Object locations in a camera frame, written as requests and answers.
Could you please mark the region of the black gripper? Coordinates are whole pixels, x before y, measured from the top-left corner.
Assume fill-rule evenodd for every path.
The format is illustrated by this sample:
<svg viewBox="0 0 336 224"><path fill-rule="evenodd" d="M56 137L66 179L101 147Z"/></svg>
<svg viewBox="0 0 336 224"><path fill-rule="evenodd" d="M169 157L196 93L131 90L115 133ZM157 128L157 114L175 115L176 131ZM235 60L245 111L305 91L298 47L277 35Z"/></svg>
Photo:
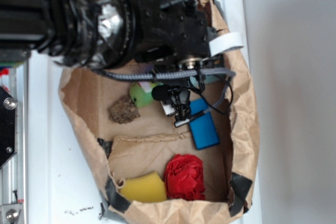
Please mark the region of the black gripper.
<svg viewBox="0 0 336 224"><path fill-rule="evenodd" d="M138 0L142 41L135 60L179 65L244 47L243 35L226 33L209 42L204 12L197 0Z"/></svg>

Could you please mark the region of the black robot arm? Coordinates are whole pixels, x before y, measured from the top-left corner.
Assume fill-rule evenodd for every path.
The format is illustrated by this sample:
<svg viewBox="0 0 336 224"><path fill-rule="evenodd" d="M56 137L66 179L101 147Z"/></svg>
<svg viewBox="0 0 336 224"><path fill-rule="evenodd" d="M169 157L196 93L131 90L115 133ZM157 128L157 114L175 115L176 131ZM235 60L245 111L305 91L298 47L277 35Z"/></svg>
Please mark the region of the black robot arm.
<svg viewBox="0 0 336 224"><path fill-rule="evenodd" d="M1 0L1 67L35 50L67 68L118 69L135 61L172 71L212 65L243 46L220 34L213 0Z"/></svg>

